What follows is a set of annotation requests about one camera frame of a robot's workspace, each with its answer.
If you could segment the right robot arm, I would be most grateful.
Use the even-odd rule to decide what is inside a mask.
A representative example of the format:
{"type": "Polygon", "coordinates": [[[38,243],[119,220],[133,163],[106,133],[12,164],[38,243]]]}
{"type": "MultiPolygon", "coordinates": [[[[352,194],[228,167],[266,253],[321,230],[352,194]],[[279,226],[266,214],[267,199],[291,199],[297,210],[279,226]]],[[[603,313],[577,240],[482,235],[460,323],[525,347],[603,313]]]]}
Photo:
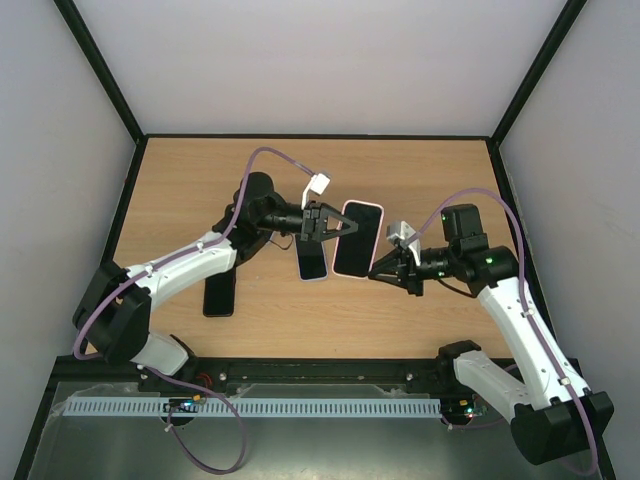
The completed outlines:
{"type": "Polygon", "coordinates": [[[376,261],[372,280],[420,296],[427,280],[454,278],[498,326],[519,371],[498,366],[471,340],[441,347],[436,379],[445,390],[471,389],[509,424],[524,458],[540,465],[581,451],[598,453],[597,443],[614,412],[608,394],[595,393],[571,365],[537,308],[521,265],[506,246],[492,247],[478,208],[444,208],[445,246],[420,246],[416,231],[397,221],[387,228],[393,249],[376,261]]]}

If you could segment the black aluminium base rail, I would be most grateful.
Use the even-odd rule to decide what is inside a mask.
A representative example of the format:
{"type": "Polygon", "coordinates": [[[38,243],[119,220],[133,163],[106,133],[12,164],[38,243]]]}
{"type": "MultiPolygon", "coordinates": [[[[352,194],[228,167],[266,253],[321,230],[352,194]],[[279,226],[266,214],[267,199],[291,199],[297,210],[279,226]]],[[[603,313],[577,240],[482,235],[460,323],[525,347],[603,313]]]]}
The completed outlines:
{"type": "MultiPolygon", "coordinates": [[[[443,380],[434,359],[326,360],[240,359],[202,357],[190,360],[176,374],[182,381],[209,386],[232,395],[253,384],[374,385],[401,388],[410,394],[436,397],[467,395],[471,389],[453,379],[443,380]]],[[[148,369],[133,364],[112,366],[100,359],[79,361],[73,356],[56,359],[49,385],[59,382],[133,382],[144,391],[174,392],[163,386],[148,369]]]]}

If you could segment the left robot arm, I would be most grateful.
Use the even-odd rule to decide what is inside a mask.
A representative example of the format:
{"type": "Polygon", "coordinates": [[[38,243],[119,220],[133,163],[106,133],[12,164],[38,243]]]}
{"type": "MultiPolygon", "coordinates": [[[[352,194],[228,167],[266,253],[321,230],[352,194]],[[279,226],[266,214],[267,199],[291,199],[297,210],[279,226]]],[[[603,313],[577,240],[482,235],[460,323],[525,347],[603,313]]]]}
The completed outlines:
{"type": "Polygon", "coordinates": [[[88,342],[110,365],[132,362],[173,376],[191,354],[176,337],[151,331],[151,315],[164,302],[244,264],[275,232],[324,242],[358,229],[356,221],[325,203],[287,202],[269,175],[249,173],[223,219],[199,239],[142,264],[122,268],[108,261],[96,270],[72,317],[78,331],[74,354],[81,358],[81,345],[88,342]]]}

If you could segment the black phone in black case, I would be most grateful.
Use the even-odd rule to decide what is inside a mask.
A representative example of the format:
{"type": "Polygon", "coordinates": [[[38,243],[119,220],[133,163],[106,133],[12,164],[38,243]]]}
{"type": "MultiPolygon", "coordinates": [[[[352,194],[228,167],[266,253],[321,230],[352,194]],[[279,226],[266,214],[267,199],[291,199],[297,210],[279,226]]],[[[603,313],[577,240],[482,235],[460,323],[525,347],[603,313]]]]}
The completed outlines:
{"type": "Polygon", "coordinates": [[[212,275],[205,280],[203,315],[230,317],[235,310],[236,269],[212,275]]]}

